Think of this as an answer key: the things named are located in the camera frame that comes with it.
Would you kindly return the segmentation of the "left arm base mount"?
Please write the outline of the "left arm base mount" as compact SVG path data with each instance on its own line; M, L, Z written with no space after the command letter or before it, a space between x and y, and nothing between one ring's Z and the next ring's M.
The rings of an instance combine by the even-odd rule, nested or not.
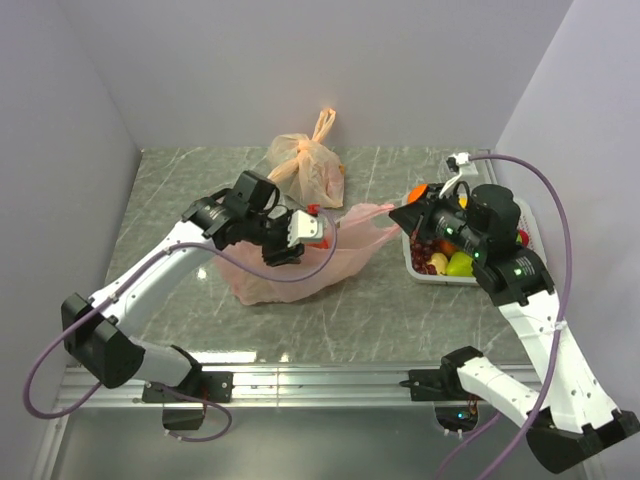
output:
M225 407L232 399L233 387L231 371L200 371L190 374L175 387L148 382L141 401L162 406L162 425L170 433L197 431L203 426L206 414L216 410L225 418L222 435L233 422L231 412Z

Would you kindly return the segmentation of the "tied beige plastic bag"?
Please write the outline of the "tied beige plastic bag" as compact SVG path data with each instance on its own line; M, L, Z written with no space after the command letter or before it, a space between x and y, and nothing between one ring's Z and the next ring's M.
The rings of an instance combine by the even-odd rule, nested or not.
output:
M279 135L267 150L271 167L268 179L299 205L343 207L345 167L339 156L323 144L335 120L336 111L325 108L319 113L311 136Z

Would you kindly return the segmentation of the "orange fake orange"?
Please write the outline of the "orange fake orange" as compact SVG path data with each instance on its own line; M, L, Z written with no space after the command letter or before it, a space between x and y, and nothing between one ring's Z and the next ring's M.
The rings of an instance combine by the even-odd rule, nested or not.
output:
M407 203L410 204L415 202L416 200L419 200L427 191L428 191L427 184L421 184L416 186L409 192L407 196Z

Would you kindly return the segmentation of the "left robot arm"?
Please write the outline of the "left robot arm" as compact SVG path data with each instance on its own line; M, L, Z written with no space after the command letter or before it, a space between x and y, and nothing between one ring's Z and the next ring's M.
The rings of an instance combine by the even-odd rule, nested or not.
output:
M262 250L276 267L298 262L303 238L317 233L316 220L300 209L270 215L280 196L274 183L244 171L235 185L194 201L165 238L125 274L85 299L69 296L61 306L67 352L106 388L132 378L161 382L177 401L201 390L196 365L176 348L133 340L159 302L217 251L238 242Z

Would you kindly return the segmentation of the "pink plastic bag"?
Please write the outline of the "pink plastic bag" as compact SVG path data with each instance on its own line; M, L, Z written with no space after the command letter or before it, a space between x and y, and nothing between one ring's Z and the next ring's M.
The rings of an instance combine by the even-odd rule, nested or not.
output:
M385 244L396 237L400 233L399 226L392 223L382 227L376 223L394 208L393 204L370 203L351 207L336 221L336 250L331 252L327 243L306 246L299 264L269 267L263 261L261 249L248 242L225 250L226 254L264 274L265 278L219 256L213 259L213 264L230 292L244 305L299 301L358 274Z

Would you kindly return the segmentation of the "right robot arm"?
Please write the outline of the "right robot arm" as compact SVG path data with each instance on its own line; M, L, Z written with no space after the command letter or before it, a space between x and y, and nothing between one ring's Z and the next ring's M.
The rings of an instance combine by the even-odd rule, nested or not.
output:
M418 241L444 240L471 258L478 286L516 333L543 387L527 388L464 347L442 358L438 380L424 388L486 401L525 431L534 457L554 474L638 433L636 414L620 409L591 371L545 262L518 241L521 209L513 193L484 184L460 204L457 194L441 190L426 188L390 219Z

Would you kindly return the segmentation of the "white plastic fruit basket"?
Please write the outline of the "white plastic fruit basket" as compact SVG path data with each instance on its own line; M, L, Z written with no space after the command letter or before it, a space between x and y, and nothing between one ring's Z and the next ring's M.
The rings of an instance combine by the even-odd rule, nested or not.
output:
M521 210L518 228L528 235L529 243L527 247L534 251L541 258L544 264L547 264L547 256L533 211L529 204L519 197L515 197L514 202L519 205ZM465 287L478 286L476 279L470 276L430 275L420 273L418 270L413 268L410 250L410 237L404 232L401 233L401 242L406 270L416 283Z

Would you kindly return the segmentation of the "dark red grape bunch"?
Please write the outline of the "dark red grape bunch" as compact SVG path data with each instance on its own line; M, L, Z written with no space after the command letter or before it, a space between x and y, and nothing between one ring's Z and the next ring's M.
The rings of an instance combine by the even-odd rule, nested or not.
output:
M437 275L437 269L431 264L431 257L436 252L433 241L409 241L411 264L414 271L424 275Z

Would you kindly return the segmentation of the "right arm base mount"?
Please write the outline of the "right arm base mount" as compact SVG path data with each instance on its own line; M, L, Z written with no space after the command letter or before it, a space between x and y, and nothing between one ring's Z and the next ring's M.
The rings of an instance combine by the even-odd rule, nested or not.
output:
M445 434L470 434L480 426L480 398L462 389L443 368L412 369L399 385L409 390L412 402L434 407L436 423Z

